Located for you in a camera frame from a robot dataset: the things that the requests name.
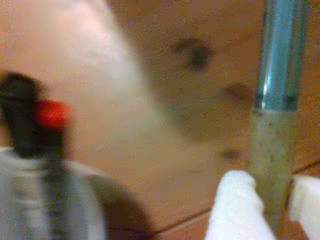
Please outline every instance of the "metal tube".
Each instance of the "metal tube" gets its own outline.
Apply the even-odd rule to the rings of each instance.
[[[295,157],[295,126],[307,0],[268,0],[265,8],[248,171],[275,235],[283,232]]]
[[[307,0],[268,0],[255,107],[296,111],[307,22]]]

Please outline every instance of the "wooden surface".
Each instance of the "wooden surface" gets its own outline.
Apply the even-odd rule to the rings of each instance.
[[[320,178],[320,163],[298,174],[308,175]],[[168,229],[154,236],[152,240],[203,240],[206,235],[210,211],[201,214],[191,220],[184,222],[176,227]],[[290,222],[288,218],[285,221],[287,240],[307,240],[302,227],[297,222]]]
[[[245,166],[264,1],[26,2],[0,6],[0,68],[72,106],[71,158],[110,176],[116,209],[132,210],[112,228],[175,231],[201,219],[222,175]],[[320,156],[319,22],[313,0],[295,170]],[[175,50],[186,40],[209,49],[203,68],[190,65],[196,46]]]

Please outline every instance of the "white plastic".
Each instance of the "white plastic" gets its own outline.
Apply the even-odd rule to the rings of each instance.
[[[295,176],[290,196],[289,216],[300,222],[310,240],[320,239],[320,180]]]
[[[254,178],[245,171],[229,171],[223,176],[205,240],[275,240],[255,187]]]
[[[14,199],[12,173],[5,168],[17,156],[10,148],[0,148],[0,239],[31,240]],[[95,194],[72,168],[67,174],[67,227],[70,240],[105,240],[104,218]]]

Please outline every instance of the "red tip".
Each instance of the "red tip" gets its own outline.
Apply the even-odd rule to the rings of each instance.
[[[40,101],[35,108],[35,122],[42,128],[62,130],[69,120],[67,105],[57,101]]]

